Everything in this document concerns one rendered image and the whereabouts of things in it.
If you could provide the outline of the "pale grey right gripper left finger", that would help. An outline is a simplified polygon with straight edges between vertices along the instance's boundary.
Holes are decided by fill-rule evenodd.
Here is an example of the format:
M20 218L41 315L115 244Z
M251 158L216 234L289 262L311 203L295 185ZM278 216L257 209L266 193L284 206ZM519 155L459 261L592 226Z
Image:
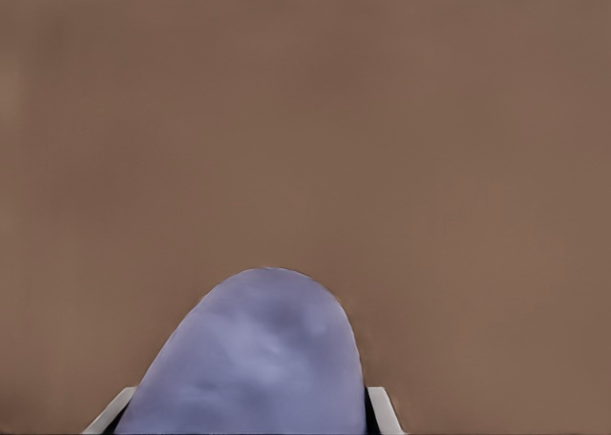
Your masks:
M136 390L136 386L123 388L81 432L81 435L113 435Z

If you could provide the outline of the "rounded blue-grey object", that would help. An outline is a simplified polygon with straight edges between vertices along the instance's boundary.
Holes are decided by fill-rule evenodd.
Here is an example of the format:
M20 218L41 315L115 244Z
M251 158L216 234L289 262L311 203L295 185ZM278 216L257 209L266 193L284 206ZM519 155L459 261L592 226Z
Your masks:
M181 321L128 403L118 435L365 435L348 317L319 282L250 269Z

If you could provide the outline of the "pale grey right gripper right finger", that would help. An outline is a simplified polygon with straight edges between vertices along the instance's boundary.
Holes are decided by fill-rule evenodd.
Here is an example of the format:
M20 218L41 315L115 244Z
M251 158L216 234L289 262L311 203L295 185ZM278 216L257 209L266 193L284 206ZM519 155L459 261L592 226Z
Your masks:
M371 433L380 435L404 435L386 389L381 386L367 388L368 426Z

